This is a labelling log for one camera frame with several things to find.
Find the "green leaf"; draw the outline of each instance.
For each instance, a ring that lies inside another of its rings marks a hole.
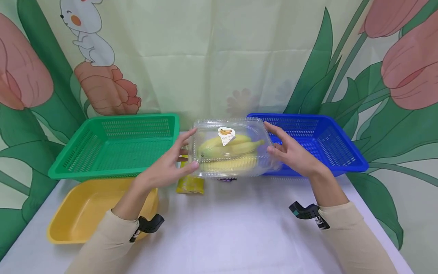
[[[381,62],[368,66],[355,80],[347,77],[348,87],[344,97],[337,102],[322,104],[319,114],[333,117],[341,127],[351,121],[348,130],[352,131],[355,119],[351,118],[358,116],[364,103],[369,108],[389,96],[380,69]]]
[[[376,159],[375,162],[387,164],[402,164],[420,160],[438,159],[437,151],[438,142],[419,146],[400,156]]]
[[[43,125],[45,125],[52,133],[53,135],[55,135],[56,138],[58,138],[58,140],[60,140],[61,142],[63,142],[64,144],[67,144],[68,141],[70,140],[69,138],[67,138],[66,135],[64,135],[62,132],[60,131],[56,131],[53,128],[50,127],[50,124],[47,122],[46,119],[44,119],[43,116],[39,115],[36,112],[33,112],[33,114],[38,118],[38,120],[43,123]]]
[[[370,107],[373,107],[377,105],[380,102],[383,102],[385,99],[390,97],[391,94],[389,92],[389,89],[382,89],[379,91],[376,91],[375,93],[369,95],[365,101],[360,105],[360,107],[357,109],[357,112],[360,113],[362,111],[365,111],[369,109]]]
[[[379,90],[386,89],[381,76],[382,62],[369,65],[354,80],[360,97],[366,97]]]
[[[351,63],[353,62],[354,58],[356,58],[356,55],[359,53],[360,48],[365,43],[365,40],[367,39],[367,34],[364,32],[359,36],[359,39],[356,41],[356,44],[354,44],[353,49],[348,54],[347,58],[345,59],[344,64],[342,65],[341,69],[339,70],[338,75],[336,76],[336,79],[333,83],[332,89],[327,95],[327,103],[331,103],[333,101],[333,97],[335,96],[336,92],[338,91],[338,87],[342,82],[342,79],[344,79],[345,74],[347,73],[348,68],[351,66]]]
[[[396,248],[398,250],[400,250],[400,248],[402,248],[402,247],[399,245],[397,233],[395,231],[393,231],[389,226],[387,226],[383,221],[381,221],[379,219],[377,219],[377,221],[379,222],[380,226],[383,228],[385,233],[388,235],[388,237],[391,239],[392,243],[396,246]]]
[[[335,118],[336,113],[338,112],[339,106],[341,105],[342,100],[333,102],[333,103],[324,103],[319,108],[319,115],[327,115],[332,118]]]
[[[379,112],[382,111],[382,109],[386,106],[388,103],[389,98],[386,98],[382,101],[382,103],[377,107],[377,109],[374,111],[374,113],[360,126],[358,132],[357,132],[357,138],[362,138],[363,133],[367,128],[370,126],[371,120],[376,116]]]
[[[335,76],[336,69],[338,68],[339,61],[335,66],[327,73],[327,75],[319,81],[306,95],[303,101],[303,105],[300,108],[301,114],[317,114],[321,103],[324,100],[325,94],[332,83]]]
[[[298,113],[306,95],[317,85],[317,83],[323,80],[327,74],[330,58],[332,57],[332,46],[332,21],[330,19],[329,11],[326,8],[324,9],[324,16],[322,18],[321,27],[315,45],[313,46],[309,59],[304,66],[303,72],[301,73],[300,79],[295,86],[284,113]]]
[[[50,179],[47,176],[32,171],[32,184],[30,188],[30,195],[23,204],[21,213],[23,219],[28,223],[38,211],[42,203],[46,200],[49,194],[55,188],[57,180]]]
[[[47,136],[39,126],[38,120],[28,108],[14,110],[1,104],[0,134],[8,146],[47,140]]]
[[[0,151],[0,157],[21,160],[41,174],[47,175],[63,145],[50,141],[34,141],[8,147]]]
[[[48,69],[54,91],[44,104],[32,110],[43,116],[50,128],[71,138],[85,121],[81,106],[70,90],[73,73],[36,0],[17,0],[17,11],[32,48]]]
[[[426,21],[429,16],[438,10],[438,0],[429,0],[423,8],[412,18],[400,31],[400,35],[404,36],[410,30],[417,27],[419,24]]]
[[[391,170],[391,171],[397,171],[397,172],[418,178],[420,180],[428,182],[429,184],[431,184],[433,186],[438,187],[438,179],[437,178],[432,177],[426,173],[417,171],[417,170],[412,169],[412,168],[402,167],[402,166],[398,166],[395,164],[385,164],[385,163],[377,163],[377,162],[370,163],[370,168],[376,168],[376,169],[380,168],[380,169],[386,169],[386,170]]]
[[[29,187],[15,180],[14,178],[4,173],[3,171],[0,171],[0,184],[7,185],[10,188],[15,189],[16,191],[23,193],[26,196],[29,196],[30,193]]]
[[[389,100],[361,136],[371,137],[361,150],[368,162],[395,157],[419,146],[438,142],[438,104],[419,110],[405,110]]]
[[[342,98],[339,109],[335,115],[335,120],[341,127],[344,127],[347,124],[356,113],[363,100],[365,100],[365,98],[359,96],[355,81],[349,77],[347,77],[347,81],[347,92],[345,93],[344,98]]]
[[[21,234],[27,223],[21,216],[21,210],[0,208],[0,259],[6,255],[12,244]]]
[[[347,176],[372,214],[395,233],[398,243],[396,246],[400,249],[403,245],[403,228],[399,224],[396,206],[387,188],[369,174],[347,173]]]
[[[353,112],[353,116],[350,120],[345,124],[343,130],[347,134],[347,136],[352,139],[354,133],[356,132],[357,123],[359,122],[359,114],[357,112]]]
[[[365,139],[354,140],[353,144],[361,150],[368,142],[370,141],[370,137]]]
[[[354,27],[357,25],[357,22],[359,21],[362,13],[364,12],[365,8],[367,7],[369,1],[370,0],[362,0],[361,4],[357,8],[353,17],[351,18],[350,23],[348,23],[348,26],[345,29],[345,32],[342,35],[342,38],[339,41],[339,44],[336,47],[335,52],[333,53],[333,57],[332,57],[330,64],[328,66],[329,70],[335,65],[336,61],[338,60],[338,57],[341,54],[341,51],[344,48],[345,43],[347,42],[348,38],[350,37],[350,34],[351,34],[352,30],[354,29]]]

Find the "clear plastic container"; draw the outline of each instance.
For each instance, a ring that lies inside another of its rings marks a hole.
[[[194,127],[189,162],[199,163],[196,177],[259,176],[281,167],[267,152],[272,142],[259,118],[198,120]]]

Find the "beige sleeve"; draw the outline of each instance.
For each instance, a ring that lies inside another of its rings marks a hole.
[[[138,220],[120,219],[110,210],[95,233],[79,251],[66,274],[119,274],[126,267],[123,257],[134,243],[132,235],[138,228]]]
[[[352,202],[320,207],[319,213],[330,225],[322,233],[335,249],[347,274],[397,273],[385,249]]]

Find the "bunch of bananas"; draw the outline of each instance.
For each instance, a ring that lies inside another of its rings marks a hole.
[[[222,145],[219,136],[205,141],[198,148],[198,159],[220,159],[217,161],[200,162],[205,171],[244,171],[252,169],[257,164],[257,148],[265,143],[264,140],[252,142],[251,138],[237,134],[226,146]]]

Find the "left hand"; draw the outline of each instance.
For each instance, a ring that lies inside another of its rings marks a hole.
[[[152,166],[140,173],[133,183],[149,190],[152,188],[161,188],[171,185],[178,179],[197,170],[199,167],[198,162],[192,162],[183,168],[176,167],[176,162],[187,161],[187,158],[180,157],[180,155],[187,155],[188,151],[181,148],[187,144],[187,139],[195,134],[196,130],[196,128],[193,128],[181,134],[174,145]]]

